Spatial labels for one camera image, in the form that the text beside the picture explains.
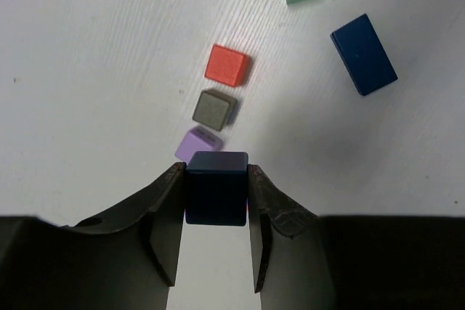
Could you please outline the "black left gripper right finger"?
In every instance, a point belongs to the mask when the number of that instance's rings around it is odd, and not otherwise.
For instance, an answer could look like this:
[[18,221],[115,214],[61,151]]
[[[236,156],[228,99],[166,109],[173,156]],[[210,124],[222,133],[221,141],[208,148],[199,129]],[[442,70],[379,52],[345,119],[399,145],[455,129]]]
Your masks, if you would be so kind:
[[462,309],[464,220],[317,216],[248,167],[254,290],[263,309]]

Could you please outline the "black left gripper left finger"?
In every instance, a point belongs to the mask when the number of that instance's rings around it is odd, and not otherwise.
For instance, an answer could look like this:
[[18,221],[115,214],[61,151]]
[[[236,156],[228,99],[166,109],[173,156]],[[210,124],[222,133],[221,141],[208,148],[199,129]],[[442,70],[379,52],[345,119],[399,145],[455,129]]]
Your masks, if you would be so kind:
[[3,309],[165,309],[177,273],[185,164],[77,225],[1,218]]

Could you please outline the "blue cube block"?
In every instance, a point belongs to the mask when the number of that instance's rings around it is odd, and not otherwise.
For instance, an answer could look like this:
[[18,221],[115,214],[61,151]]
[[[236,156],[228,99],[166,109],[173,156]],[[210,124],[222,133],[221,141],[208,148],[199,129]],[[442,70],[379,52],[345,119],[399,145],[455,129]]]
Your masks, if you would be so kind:
[[245,152],[196,152],[186,168],[186,223],[243,227],[247,169]]

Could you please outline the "purple wood block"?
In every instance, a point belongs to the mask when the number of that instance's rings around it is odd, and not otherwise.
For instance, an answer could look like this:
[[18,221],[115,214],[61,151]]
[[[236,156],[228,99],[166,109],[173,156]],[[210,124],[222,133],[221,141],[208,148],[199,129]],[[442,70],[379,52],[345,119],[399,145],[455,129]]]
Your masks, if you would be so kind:
[[223,141],[202,126],[190,129],[180,142],[174,155],[177,159],[189,163],[198,151],[220,151]]

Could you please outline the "brown wood block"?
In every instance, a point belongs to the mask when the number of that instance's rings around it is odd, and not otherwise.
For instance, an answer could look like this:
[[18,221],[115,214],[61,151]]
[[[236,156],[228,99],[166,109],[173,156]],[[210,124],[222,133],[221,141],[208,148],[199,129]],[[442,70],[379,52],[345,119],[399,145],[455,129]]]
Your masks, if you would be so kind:
[[216,89],[200,93],[192,119],[210,129],[221,131],[228,123],[238,101]]

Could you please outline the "red wood block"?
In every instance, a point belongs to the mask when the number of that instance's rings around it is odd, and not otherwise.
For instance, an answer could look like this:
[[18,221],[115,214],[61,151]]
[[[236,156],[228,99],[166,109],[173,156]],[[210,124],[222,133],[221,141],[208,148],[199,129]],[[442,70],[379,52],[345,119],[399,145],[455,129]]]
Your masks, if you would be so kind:
[[238,87],[245,82],[250,66],[249,55],[214,44],[204,77],[229,87]]

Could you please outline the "dark blue long block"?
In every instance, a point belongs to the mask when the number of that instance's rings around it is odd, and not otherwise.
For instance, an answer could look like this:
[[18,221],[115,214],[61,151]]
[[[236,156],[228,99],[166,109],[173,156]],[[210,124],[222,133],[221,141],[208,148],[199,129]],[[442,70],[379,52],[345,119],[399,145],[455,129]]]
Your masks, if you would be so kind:
[[365,97],[397,80],[367,14],[335,30],[330,37],[360,96]]

